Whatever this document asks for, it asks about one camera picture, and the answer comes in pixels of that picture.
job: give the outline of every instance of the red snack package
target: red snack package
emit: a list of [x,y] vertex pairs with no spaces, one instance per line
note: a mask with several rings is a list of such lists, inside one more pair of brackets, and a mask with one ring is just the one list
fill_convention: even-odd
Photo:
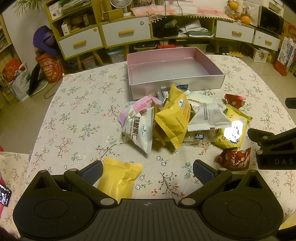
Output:
[[19,62],[19,60],[16,58],[13,58],[5,65],[2,74],[4,76],[6,83],[9,83],[15,79],[15,72],[19,69],[20,65],[21,62]]
[[239,109],[246,103],[246,98],[238,95],[225,94],[224,96],[227,104]]
[[248,170],[250,153],[251,147],[240,151],[237,151],[237,147],[228,148],[220,154],[216,162],[222,164],[225,168],[231,171]]

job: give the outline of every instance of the pink snack package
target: pink snack package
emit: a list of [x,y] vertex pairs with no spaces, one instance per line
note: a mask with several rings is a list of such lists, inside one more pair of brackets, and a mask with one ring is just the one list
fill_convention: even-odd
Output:
[[[159,105],[162,104],[161,101],[156,97],[152,95],[146,95],[143,98],[137,100],[135,103],[133,103],[133,107],[137,112],[140,112],[141,110],[152,107],[152,101]],[[128,110],[129,108],[125,108],[123,111],[119,113],[117,121],[121,124],[121,126],[123,126],[124,121],[128,115]]]

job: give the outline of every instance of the floral tablecloth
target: floral tablecloth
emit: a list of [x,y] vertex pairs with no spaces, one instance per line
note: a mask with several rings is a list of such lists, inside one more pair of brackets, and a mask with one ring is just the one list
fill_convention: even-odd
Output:
[[[199,91],[215,97],[221,107],[225,93],[247,98],[242,112],[252,116],[248,126],[275,134],[295,125],[278,98],[260,77],[235,57],[208,56],[225,73],[221,89]],[[118,161],[143,164],[135,181],[133,198],[180,198],[202,186],[193,175],[192,164],[201,159],[218,169],[214,160],[222,149],[212,144],[181,146],[154,142],[146,155],[132,142],[120,144],[121,126],[117,116],[133,104],[128,86],[126,62],[69,74],[55,94],[44,118],[27,170],[30,181],[42,169],[62,174],[82,169],[108,156]],[[242,149],[252,147],[250,168],[257,169],[256,143],[245,137]],[[285,218],[296,208],[296,171],[259,170],[283,207]]]

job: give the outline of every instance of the gift bag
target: gift bag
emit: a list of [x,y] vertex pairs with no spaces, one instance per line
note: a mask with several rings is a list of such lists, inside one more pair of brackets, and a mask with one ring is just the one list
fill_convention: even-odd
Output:
[[23,66],[25,66],[25,64],[22,64],[20,66],[19,72],[17,73],[18,76],[15,78],[15,80],[12,83],[9,83],[9,89],[18,99],[18,101],[21,102],[29,97],[27,91],[29,90],[31,79],[31,75],[26,67],[24,71],[21,71],[21,69],[23,69]]
[[15,79],[16,77],[15,72],[20,69],[20,66],[21,66],[21,63],[16,58],[13,58],[11,61],[9,61],[5,65],[2,71],[2,74],[6,83],[12,82]]

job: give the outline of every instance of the pink cloth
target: pink cloth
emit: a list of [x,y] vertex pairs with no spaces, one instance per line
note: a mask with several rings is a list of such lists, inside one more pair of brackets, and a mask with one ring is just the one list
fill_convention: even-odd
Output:
[[[208,7],[198,7],[198,6],[186,6],[182,5],[183,16],[203,16],[203,17],[214,17],[214,18],[229,18],[224,12],[217,11]],[[137,18],[140,17],[149,17],[149,20],[156,20],[163,18],[165,16],[165,6],[164,5],[152,5],[152,6],[143,6],[143,7],[134,7],[131,8],[134,15]],[[181,9],[178,5],[166,5],[166,16],[182,16]]]

